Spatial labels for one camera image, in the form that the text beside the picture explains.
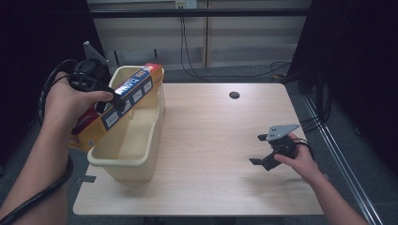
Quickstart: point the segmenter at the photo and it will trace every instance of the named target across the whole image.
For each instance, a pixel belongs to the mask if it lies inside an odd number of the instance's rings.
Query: right hand
[[[293,140],[297,138],[297,136],[292,133],[289,133],[288,136]],[[311,184],[319,175],[322,175],[314,163],[310,149],[305,145],[300,144],[296,146],[296,158],[294,159],[280,154],[276,154],[274,158],[275,160],[292,167],[293,170],[308,184]]]

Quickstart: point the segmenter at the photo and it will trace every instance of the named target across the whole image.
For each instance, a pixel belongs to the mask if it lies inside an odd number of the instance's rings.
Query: wooden table
[[[248,158],[271,153],[257,135],[299,122],[283,85],[166,83],[156,170],[147,182],[116,182],[89,166],[73,210],[78,215],[321,215],[310,186],[290,167],[267,172]],[[239,92],[232,99],[230,92]],[[302,129],[294,131],[305,138]]]

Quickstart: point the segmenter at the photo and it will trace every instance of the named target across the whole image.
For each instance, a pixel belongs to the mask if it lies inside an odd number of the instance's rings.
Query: black cable
[[[67,181],[70,179],[70,177],[73,174],[73,161],[70,157],[68,157],[68,164],[67,168],[65,170],[65,173],[53,184],[50,186],[46,187],[43,189],[40,193],[36,194],[26,202],[22,203],[20,206],[12,210],[8,215],[3,217],[0,220],[0,225],[8,225],[12,224],[20,218],[24,213],[29,211],[33,206],[41,203],[43,200],[45,200],[47,197],[49,197],[51,194],[55,193],[58,189],[60,189]]]
[[[324,118],[321,118],[319,115],[313,118],[305,119],[305,120],[300,120],[302,129],[305,133],[308,133],[310,131],[313,131],[315,129],[320,128],[322,125],[325,125],[326,122],[328,121],[330,114],[331,114],[331,100],[332,100],[332,93],[331,90],[329,89],[329,95],[328,95],[328,100],[325,106],[325,114]]]
[[[42,91],[40,93],[40,97],[38,99],[38,121],[40,125],[43,125],[44,121],[44,113],[45,113],[45,103],[46,103],[46,98],[50,92],[50,89],[54,84],[59,82],[61,79],[64,79],[66,77],[69,77],[70,75],[65,75],[62,76],[58,79],[55,79],[56,74],[58,72],[65,70],[70,65],[76,66],[78,62],[73,59],[68,59],[63,62],[61,62],[50,74],[50,76],[47,78],[46,83],[44,84]],[[12,224],[16,219],[20,218],[24,213],[29,211],[32,207],[35,205],[39,204],[42,202],[44,199],[46,199],[48,196],[56,192],[58,189],[60,189],[71,177],[73,174],[73,161],[68,156],[68,164],[67,168],[65,170],[65,173],[53,184],[49,185],[45,189],[43,189],[41,192],[27,200],[26,202],[22,203],[20,206],[15,208],[13,211],[11,211],[8,215],[3,217],[0,220],[0,225],[6,225],[6,224]]]
[[[182,66],[182,68],[184,69],[184,71],[185,71],[188,75],[190,75],[190,76],[192,76],[192,77],[194,77],[194,78],[199,78],[200,80],[202,80],[202,81],[204,81],[204,82],[206,82],[206,83],[210,83],[210,81],[208,81],[208,80],[202,78],[201,76],[199,76],[199,74],[197,74],[196,71],[195,71],[195,70],[193,69],[193,67],[192,67],[191,59],[190,59],[190,54],[189,54],[189,52],[188,52],[187,36],[186,36],[186,34],[185,34],[185,21],[184,21],[184,18],[183,18],[183,17],[181,17],[180,20],[181,20],[181,52],[180,52],[181,66]],[[189,71],[186,70],[185,67],[184,67],[184,62],[183,62],[183,60],[182,60],[182,50],[183,50],[183,46],[184,46],[184,40],[185,40],[185,49],[186,49],[186,52],[187,52],[188,61],[189,61],[190,66],[191,66],[191,70],[192,70],[192,72],[193,72],[194,74],[189,73]]]
[[[269,71],[267,71],[267,72],[265,72],[265,73],[260,73],[260,74],[257,74],[257,75],[251,75],[251,76],[248,76],[248,75],[242,75],[242,76],[239,76],[239,75],[237,75],[237,76],[218,76],[218,75],[200,76],[200,75],[193,69],[193,67],[192,67],[191,59],[190,59],[190,54],[189,54],[189,52],[188,52],[187,36],[186,36],[186,32],[185,32],[185,30],[186,30],[186,29],[185,29],[185,21],[184,21],[184,18],[183,18],[183,17],[181,17],[180,20],[181,20],[181,49],[180,49],[180,50],[181,50],[181,51],[180,51],[181,66],[182,66],[182,68],[184,69],[184,71],[185,71],[188,75],[190,75],[190,76],[192,76],[192,77],[194,77],[194,78],[199,78],[199,79],[201,79],[201,80],[204,81],[204,82],[211,83],[211,81],[206,80],[205,78],[212,78],[212,77],[214,77],[214,78],[215,78],[215,77],[221,77],[221,78],[232,78],[232,77],[244,77],[244,78],[248,78],[248,77],[261,77],[261,76],[267,75],[267,74],[269,74],[269,73],[272,73],[272,72],[274,72],[274,71],[276,71],[276,70],[278,70],[278,69],[280,69],[280,68],[283,68],[283,67],[285,67],[286,65],[290,65],[290,63],[288,63],[288,62],[273,62],[273,63],[270,65],[270,70],[269,70]],[[184,67],[184,63],[183,63],[183,60],[182,60],[182,52],[183,52],[184,40],[185,40],[185,49],[186,49],[188,61],[189,61],[191,70],[192,70],[192,72],[193,72],[194,74],[189,73],[189,71],[186,70],[185,67]],[[284,64],[283,64],[282,66],[280,66],[280,67],[277,67],[277,68],[275,68],[275,69],[272,69],[272,66],[273,66],[274,64],[280,64],[280,63],[284,63]]]
[[[47,78],[46,83],[44,84],[40,97],[38,98],[38,122],[40,125],[43,125],[44,120],[44,113],[45,113],[45,105],[46,105],[46,98],[50,92],[50,88],[54,83],[55,76],[58,72],[62,71],[66,67],[70,65],[76,66],[79,62],[74,59],[67,59],[61,62],[56,68],[50,73],[50,76]]]
[[[273,73],[274,70],[272,69],[272,66],[274,66],[275,64],[283,64],[283,66],[286,66],[286,65],[290,65],[291,63],[289,63],[289,62],[273,62],[273,63],[271,63],[271,65],[269,65],[269,70],[272,71],[272,78],[271,78],[271,81],[269,81],[270,83],[274,82],[274,79],[275,79],[275,76],[276,76]]]

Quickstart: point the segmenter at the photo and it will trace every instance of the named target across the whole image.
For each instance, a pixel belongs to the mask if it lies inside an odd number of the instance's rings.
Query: cardboard box
[[[161,65],[146,64],[137,72],[122,82],[115,91],[126,101],[123,112],[108,104],[103,114],[90,107],[78,119],[76,127],[69,138],[69,147],[88,152],[94,147],[124,115],[128,114],[134,105],[142,100],[146,94],[157,91],[163,80]]]

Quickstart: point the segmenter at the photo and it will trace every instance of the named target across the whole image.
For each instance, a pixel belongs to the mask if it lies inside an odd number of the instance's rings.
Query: wall
[[[205,1],[198,8],[309,8],[311,0]],[[98,9],[173,9],[174,1],[88,0]],[[291,61],[305,17],[185,18],[190,59],[195,68],[262,65]],[[99,38],[111,63],[117,52],[122,64],[161,61],[180,68],[181,19],[95,19]]]

